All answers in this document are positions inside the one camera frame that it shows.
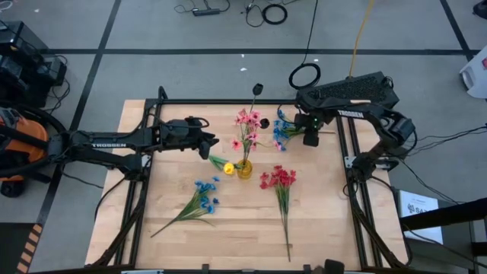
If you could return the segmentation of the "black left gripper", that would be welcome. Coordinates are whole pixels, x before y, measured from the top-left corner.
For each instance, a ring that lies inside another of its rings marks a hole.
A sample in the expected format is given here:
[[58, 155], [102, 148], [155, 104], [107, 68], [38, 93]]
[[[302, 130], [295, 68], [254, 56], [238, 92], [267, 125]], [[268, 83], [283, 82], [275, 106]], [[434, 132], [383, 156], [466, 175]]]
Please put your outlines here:
[[208, 159], [210, 148], [219, 142], [215, 134], [204, 132], [206, 119], [172, 119], [162, 124], [164, 149], [199, 149], [202, 159]]

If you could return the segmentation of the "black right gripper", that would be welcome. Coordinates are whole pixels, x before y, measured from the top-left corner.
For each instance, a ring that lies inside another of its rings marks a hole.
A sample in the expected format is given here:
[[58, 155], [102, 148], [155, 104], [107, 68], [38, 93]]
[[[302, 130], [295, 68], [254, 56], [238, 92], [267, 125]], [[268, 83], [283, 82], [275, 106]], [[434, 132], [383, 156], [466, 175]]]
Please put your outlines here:
[[297, 128], [311, 129], [304, 132], [303, 144], [310, 147], [319, 145], [319, 130], [324, 125], [324, 112], [312, 111], [309, 113], [296, 113], [294, 115], [294, 124]]

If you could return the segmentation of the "yellow artificial tulip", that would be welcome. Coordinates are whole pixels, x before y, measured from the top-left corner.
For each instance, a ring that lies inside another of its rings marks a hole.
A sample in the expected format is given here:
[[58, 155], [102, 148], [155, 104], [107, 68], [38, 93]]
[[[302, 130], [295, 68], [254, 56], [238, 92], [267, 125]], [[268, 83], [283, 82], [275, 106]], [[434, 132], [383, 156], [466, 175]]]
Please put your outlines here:
[[241, 170], [243, 167], [241, 164], [232, 163], [229, 160], [220, 158], [215, 155], [209, 155], [208, 160], [217, 170], [222, 171], [227, 175], [232, 175], [237, 170]]

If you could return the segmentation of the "blue artificial flower bunch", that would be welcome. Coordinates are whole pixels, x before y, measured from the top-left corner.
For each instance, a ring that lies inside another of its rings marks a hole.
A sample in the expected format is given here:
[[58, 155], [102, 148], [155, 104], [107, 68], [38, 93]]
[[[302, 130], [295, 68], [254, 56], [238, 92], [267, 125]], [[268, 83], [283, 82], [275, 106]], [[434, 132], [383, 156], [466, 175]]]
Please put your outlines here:
[[170, 225], [179, 221], [202, 221], [210, 225], [211, 223], [202, 219], [202, 216], [214, 214], [216, 206], [220, 204], [218, 198], [212, 194], [217, 190], [217, 183], [221, 180], [218, 176], [213, 176], [210, 182], [202, 180], [195, 181], [195, 192], [190, 201], [179, 212], [179, 214], [170, 220], [164, 227], [154, 232], [151, 237], [155, 237]]
[[280, 108], [273, 122], [273, 142], [279, 151], [286, 151], [287, 144], [296, 136], [304, 134], [304, 127], [296, 126]]

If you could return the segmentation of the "pink artificial flower bunch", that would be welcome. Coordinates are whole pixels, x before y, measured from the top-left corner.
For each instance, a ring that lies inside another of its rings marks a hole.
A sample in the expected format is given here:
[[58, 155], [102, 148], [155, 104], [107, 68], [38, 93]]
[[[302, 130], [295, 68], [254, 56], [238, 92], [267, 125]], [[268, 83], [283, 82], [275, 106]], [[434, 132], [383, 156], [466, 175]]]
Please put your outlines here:
[[244, 167], [248, 162], [250, 152], [256, 150], [258, 145], [259, 135], [257, 131], [262, 125], [260, 113], [254, 110], [247, 111], [243, 108], [236, 115], [235, 125], [238, 126], [239, 131], [231, 146], [235, 151], [243, 149], [243, 160], [240, 166]]

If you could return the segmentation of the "red artificial flower bunch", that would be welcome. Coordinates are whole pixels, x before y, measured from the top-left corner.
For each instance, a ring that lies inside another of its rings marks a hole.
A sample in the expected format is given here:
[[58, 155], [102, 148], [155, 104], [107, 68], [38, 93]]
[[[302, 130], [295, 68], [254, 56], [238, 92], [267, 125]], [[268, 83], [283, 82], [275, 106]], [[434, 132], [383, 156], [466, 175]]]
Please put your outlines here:
[[291, 186], [296, 181], [296, 171], [286, 170], [281, 165], [274, 166], [270, 174], [264, 172], [259, 177], [262, 190], [274, 189], [279, 204], [288, 261], [291, 261], [291, 245], [288, 236], [288, 212], [290, 207]]

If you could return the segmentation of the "amber glass bottle vase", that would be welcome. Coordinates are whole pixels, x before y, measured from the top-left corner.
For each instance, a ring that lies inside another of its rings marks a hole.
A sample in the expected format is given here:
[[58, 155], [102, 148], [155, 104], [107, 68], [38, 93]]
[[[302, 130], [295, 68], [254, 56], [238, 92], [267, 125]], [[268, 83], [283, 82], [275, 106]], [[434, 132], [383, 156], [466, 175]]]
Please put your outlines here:
[[237, 176], [242, 180], [247, 180], [252, 176], [253, 165], [249, 160], [240, 160], [237, 163]]

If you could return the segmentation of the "black perforated computer case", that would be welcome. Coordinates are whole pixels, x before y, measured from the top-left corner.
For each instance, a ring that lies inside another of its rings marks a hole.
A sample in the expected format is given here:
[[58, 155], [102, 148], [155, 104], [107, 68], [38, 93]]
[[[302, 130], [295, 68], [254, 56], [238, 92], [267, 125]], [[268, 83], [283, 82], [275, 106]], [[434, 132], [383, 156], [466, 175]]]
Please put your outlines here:
[[341, 100], [369, 100], [389, 109], [399, 102], [393, 90], [392, 78], [385, 76], [383, 72], [305, 88], [297, 92], [296, 101], [305, 99], [311, 103], [322, 103], [329, 97]]

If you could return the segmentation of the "white printed box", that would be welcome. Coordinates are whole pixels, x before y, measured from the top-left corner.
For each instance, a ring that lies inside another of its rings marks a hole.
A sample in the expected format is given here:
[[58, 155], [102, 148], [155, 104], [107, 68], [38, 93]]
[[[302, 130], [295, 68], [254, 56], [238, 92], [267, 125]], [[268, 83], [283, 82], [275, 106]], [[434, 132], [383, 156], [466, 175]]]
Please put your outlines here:
[[428, 212], [440, 208], [438, 199], [405, 190], [399, 190], [396, 196], [399, 217], [406, 220], [407, 228], [412, 229], [405, 232], [405, 237], [417, 241], [442, 244], [444, 237], [441, 226], [430, 227], [426, 220]]

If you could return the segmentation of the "black bar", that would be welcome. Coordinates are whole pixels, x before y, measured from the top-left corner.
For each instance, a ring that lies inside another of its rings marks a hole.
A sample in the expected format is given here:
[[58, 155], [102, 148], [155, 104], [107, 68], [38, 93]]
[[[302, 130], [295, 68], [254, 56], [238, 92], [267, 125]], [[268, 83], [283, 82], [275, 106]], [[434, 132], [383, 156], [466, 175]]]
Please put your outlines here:
[[477, 221], [485, 217], [487, 217], [487, 198], [410, 215], [401, 218], [400, 223], [409, 230], [418, 230]]

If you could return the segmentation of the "white plastic bucket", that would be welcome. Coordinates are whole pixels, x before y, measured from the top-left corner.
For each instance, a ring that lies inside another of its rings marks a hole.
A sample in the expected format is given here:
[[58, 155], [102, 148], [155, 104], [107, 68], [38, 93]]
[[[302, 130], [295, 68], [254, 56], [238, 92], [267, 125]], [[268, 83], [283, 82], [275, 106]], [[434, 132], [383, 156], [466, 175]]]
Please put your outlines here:
[[487, 45], [460, 70], [460, 76], [468, 95], [487, 100]]

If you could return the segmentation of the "orange vacuum cleaner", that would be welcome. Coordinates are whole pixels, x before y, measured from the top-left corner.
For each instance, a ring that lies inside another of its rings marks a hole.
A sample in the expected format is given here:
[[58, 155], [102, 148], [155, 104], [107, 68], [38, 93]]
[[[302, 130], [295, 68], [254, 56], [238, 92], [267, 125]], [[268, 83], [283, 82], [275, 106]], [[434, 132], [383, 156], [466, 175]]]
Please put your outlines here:
[[46, 157], [49, 135], [43, 125], [16, 109], [0, 107], [0, 194], [15, 198], [22, 194], [25, 181], [48, 183], [50, 177], [38, 171], [38, 161]]

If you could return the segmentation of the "black equipment stack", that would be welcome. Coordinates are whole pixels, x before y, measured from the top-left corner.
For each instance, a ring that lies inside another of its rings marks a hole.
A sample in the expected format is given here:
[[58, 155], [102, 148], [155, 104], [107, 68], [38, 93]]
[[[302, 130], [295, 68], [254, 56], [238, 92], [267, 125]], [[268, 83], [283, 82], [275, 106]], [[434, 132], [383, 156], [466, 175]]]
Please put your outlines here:
[[23, 22], [0, 20], [0, 100], [46, 106], [65, 80], [67, 65]]

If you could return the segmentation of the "black and orange hazard strip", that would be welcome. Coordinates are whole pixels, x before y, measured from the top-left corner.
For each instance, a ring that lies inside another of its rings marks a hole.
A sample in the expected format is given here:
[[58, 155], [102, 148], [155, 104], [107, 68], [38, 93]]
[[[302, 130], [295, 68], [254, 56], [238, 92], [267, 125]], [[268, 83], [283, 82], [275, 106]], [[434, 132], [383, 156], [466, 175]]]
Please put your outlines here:
[[14, 273], [28, 274], [43, 232], [43, 226], [38, 223], [20, 223], [19, 225], [21, 229], [21, 253]]

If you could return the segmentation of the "person's shoe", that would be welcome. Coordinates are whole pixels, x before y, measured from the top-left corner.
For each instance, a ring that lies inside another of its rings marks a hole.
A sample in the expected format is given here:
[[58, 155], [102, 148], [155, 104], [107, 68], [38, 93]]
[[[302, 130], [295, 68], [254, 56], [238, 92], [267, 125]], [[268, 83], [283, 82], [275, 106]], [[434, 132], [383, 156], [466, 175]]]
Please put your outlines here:
[[481, 0], [473, 6], [473, 13], [487, 20], [487, 0]]

